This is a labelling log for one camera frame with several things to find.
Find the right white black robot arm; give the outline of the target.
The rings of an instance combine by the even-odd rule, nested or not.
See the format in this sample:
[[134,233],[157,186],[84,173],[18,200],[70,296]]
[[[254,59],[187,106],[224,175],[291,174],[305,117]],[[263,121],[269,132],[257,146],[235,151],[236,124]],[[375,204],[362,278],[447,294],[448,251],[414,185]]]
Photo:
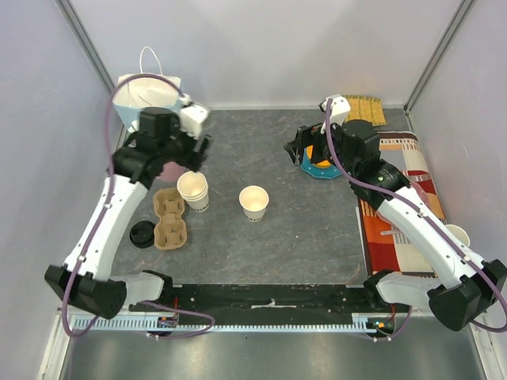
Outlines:
[[364,305],[375,312],[394,303],[428,309],[453,331],[475,323],[495,303],[504,306],[506,266],[484,260],[455,237],[409,179],[382,159],[379,145],[379,134],[365,120],[299,127],[284,144],[295,165],[302,164],[306,148],[312,147],[313,159],[337,167],[355,195],[403,233],[436,273],[427,278],[382,270],[365,282]]

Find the stack of white paper cups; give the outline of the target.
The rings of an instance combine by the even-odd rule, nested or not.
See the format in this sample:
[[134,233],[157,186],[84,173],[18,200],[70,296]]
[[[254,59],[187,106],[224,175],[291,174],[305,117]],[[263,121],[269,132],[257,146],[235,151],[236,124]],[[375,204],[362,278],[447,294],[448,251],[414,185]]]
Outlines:
[[182,174],[177,180],[177,190],[194,211],[207,210],[209,206],[208,182],[203,173],[188,171]]

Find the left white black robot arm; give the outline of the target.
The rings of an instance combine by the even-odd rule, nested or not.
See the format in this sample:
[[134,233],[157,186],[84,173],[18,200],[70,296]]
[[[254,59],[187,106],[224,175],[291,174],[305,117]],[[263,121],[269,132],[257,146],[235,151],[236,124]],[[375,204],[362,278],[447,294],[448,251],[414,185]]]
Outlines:
[[168,162],[193,172],[207,157],[210,138],[202,132],[209,111],[191,104],[178,112],[148,107],[141,110],[137,131],[112,154],[112,173],[105,178],[98,204],[78,244],[60,266],[51,265],[44,279],[58,297],[104,319],[124,306],[147,301],[157,311],[173,305],[166,275],[143,272],[111,277],[112,262],[124,231],[154,179]]

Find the black plastic cup lid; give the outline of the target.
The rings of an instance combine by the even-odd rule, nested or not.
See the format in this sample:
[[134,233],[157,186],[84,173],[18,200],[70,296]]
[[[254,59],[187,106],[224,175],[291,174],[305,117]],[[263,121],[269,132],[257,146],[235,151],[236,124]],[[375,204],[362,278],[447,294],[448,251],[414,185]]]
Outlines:
[[137,222],[129,231],[130,242],[139,249],[146,249],[154,244],[153,222],[144,220]]

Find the single white paper cup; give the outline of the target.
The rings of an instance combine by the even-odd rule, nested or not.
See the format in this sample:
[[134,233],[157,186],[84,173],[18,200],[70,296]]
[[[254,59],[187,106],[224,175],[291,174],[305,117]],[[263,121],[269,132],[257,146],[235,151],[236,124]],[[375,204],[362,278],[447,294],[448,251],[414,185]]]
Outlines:
[[269,194],[262,187],[250,185],[240,191],[239,203],[251,222],[260,222],[269,204]]

